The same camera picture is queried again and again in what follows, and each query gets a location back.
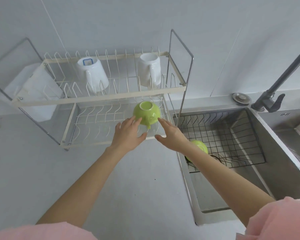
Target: two-tier dish rack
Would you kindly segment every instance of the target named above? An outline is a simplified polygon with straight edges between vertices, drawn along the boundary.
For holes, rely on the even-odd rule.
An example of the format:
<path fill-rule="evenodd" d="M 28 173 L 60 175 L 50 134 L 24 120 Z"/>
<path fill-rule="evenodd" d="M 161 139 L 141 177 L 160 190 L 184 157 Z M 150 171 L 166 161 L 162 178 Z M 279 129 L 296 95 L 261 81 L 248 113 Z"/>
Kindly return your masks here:
<path fill-rule="evenodd" d="M 180 47 L 185 49 L 185 53 L 189 55 L 186 79 L 175 63 L 176 57 L 171 55 L 173 37 L 176 37 L 179 41 L 178 44 L 181 44 Z M 24 85 L 14 97 L 6 94 L 1 87 L 0 92 L 11 101 L 13 106 L 24 112 L 65 150 L 82 145 L 110 144 L 115 125 L 131 117 L 133 108 L 142 101 L 154 102 L 160 108 L 161 117 L 172 121 L 166 97 L 170 100 L 172 111 L 178 117 L 170 94 L 181 92 L 183 97 L 179 114 L 181 113 L 194 56 L 173 29 L 170 32 L 169 51 L 160 51 L 159 47 L 156 49 L 151 47 L 147 50 L 147 52 L 160 56 L 160 85 L 150 87 L 140 85 L 139 77 L 137 77 L 137 64 L 138 58 L 145 53 L 142 48 L 138 52 L 133 49 L 133 53 L 129 53 L 127 50 L 119 53 L 115 50 L 111 55 L 108 55 L 107 50 L 104 55 L 100 55 L 100 51 L 96 50 L 93 56 L 101 61 L 109 79 L 109 86 L 103 88 L 100 84 L 101 91 L 98 93 L 93 93 L 89 83 L 79 79 L 75 69 L 75 64 L 80 58 L 91 56 L 89 51 L 86 51 L 84 55 L 77 51 L 72 56 L 69 52 L 63 56 L 59 52 L 55 52 L 52 56 L 45 53 L 43 59 L 32 42 L 25 38 L 4 54 L 0 60 L 26 41 L 31 44 L 42 62 L 25 84 L 38 83 L 38 78 L 45 70 L 61 89 L 58 88 L 59 91 L 62 92 L 57 93 L 47 84 L 41 87 L 36 86 L 35 89 L 29 89 L 29 86 Z M 45 122 L 37 122 L 23 109 L 31 106 L 50 105 L 56 105 L 56 110 L 51 120 Z M 141 135 L 144 132 L 147 132 L 147 139 L 154 138 L 155 134 L 165 135 L 164 129 L 158 122 L 151 125 L 150 129 L 140 125 L 138 133 Z"/>

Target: sink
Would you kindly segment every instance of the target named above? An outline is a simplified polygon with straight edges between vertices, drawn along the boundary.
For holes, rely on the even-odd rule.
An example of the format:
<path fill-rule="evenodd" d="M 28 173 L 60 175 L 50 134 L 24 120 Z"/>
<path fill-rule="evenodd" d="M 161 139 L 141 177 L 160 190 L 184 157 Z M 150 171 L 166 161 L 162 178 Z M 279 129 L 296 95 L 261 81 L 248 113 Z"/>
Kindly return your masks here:
<path fill-rule="evenodd" d="M 174 116 L 174 122 L 189 140 L 205 143 L 212 157 L 276 200 L 300 199 L 300 135 L 295 130 L 300 110 L 188 109 L 179 120 Z M 236 219 L 196 167 L 184 155 L 178 157 L 196 224 Z"/>

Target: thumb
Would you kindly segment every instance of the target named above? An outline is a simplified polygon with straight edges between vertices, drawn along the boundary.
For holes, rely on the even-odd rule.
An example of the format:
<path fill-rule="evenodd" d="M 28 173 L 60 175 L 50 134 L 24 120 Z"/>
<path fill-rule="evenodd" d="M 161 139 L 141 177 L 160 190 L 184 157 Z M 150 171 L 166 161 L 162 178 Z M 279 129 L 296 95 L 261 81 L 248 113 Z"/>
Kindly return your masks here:
<path fill-rule="evenodd" d="M 143 142 L 146 139 L 146 137 L 147 137 L 147 132 L 143 133 L 141 136 L 138 137 L 139 142 L 140 143 Z"/>
<path fill-rule="evenodd" d="M 164 141 L 166 140 L 164 137 L 160 135 L 155 135 L 154 137 L 157 139 L 157 141 L 164 145 Z"/>

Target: green cup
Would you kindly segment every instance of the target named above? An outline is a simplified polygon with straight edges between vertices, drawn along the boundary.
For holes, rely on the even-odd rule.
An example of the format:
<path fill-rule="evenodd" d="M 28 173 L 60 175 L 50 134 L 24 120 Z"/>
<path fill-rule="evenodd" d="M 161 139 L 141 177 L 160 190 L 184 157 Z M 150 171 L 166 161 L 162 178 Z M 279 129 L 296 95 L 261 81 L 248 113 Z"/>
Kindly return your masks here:
<path fill-rule="evenodd" d="M 207 146 L 200 140 L 192 140 L 191 143 L 193 143 L 194 145 L 197 145 L 202 151 L 204 151 L 205 153 L 208 154 L 208 148 Z"/>
<path fill-rule="evenodd" d="M 140 124 L 146 125 L 150 129 L 150 125 L 156 123 L 161 116 L 159 107 L 150 101 L 143 101 L 134 107 L 133 115 L 136 120 L 142 118 Z"/>

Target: white mug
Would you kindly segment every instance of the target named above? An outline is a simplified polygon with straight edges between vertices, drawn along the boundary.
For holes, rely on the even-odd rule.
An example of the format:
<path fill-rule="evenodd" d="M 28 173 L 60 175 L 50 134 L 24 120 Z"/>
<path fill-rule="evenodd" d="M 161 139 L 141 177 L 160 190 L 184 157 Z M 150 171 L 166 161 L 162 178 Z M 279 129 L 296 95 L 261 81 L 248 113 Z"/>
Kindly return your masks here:
<path fill-rule="evenodd" d="M 161 83 L 160 57 L 153 53 L 142 54 L 138 61 L 137 75 L 141 86 L 150 88 L 150 76 L 152 85 L 159 85 Z"/>
<path fill-rule="evenodd" d="M 87 81 L 87 88 L 95 94 L 109 86 L 109 80 L 102 67 L 101 61 L 96 57 L 84 57 L 76 63 L 79 79 Z"/>

